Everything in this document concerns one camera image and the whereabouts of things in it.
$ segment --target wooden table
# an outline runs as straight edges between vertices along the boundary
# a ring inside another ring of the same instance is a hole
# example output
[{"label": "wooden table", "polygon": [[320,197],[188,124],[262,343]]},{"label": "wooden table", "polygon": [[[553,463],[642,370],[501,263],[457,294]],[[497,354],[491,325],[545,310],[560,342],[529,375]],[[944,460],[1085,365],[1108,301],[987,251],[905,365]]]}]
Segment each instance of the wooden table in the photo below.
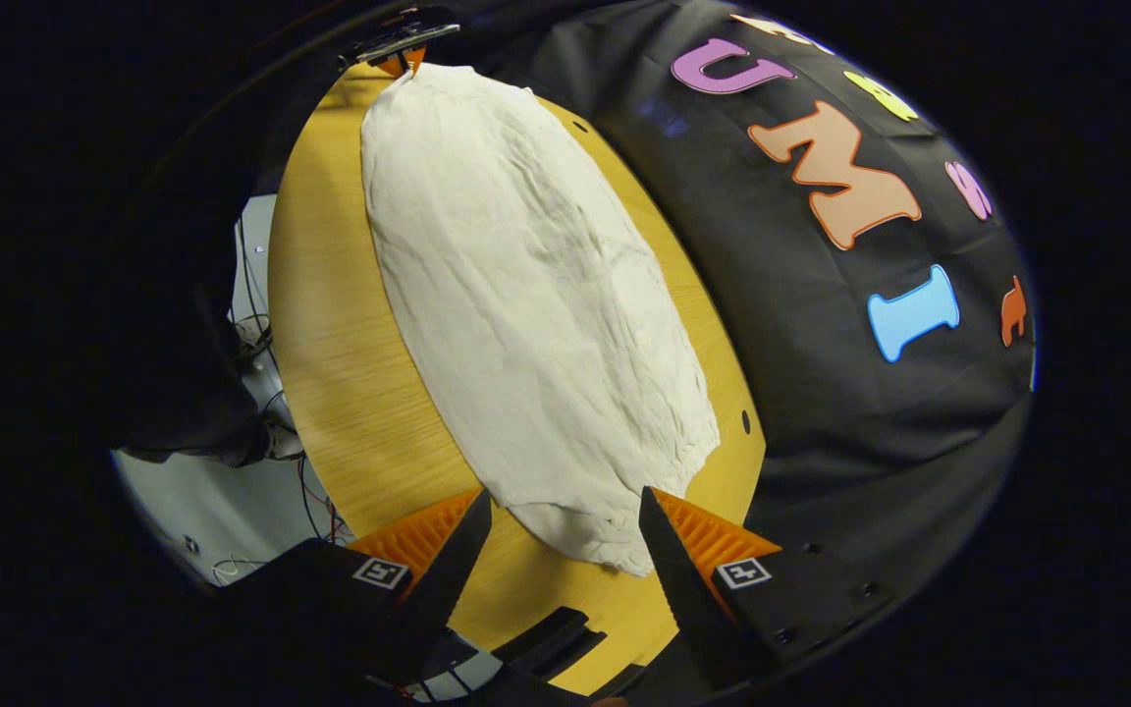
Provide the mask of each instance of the wooden table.
[{"label": "wooden table", "polygon": [[[361,122],[389,85],[381,71],[354,67],[318,104],[286,165],[269,248],[269,305],[287,403],[318,478],[357,534],[480,484],[399,338],[373,253]],[[592,154],[663,267],[722,434],[688,499],[740,523],[766,440],[718,313],[657,207],[605,140],[582,118],[539,102]],[[452,629],[491,650],[562,605],[608,635],[552,680],[584,695],[629,663],[651,661],[676,632],[655,575],[567,559],[494,509]]]}]

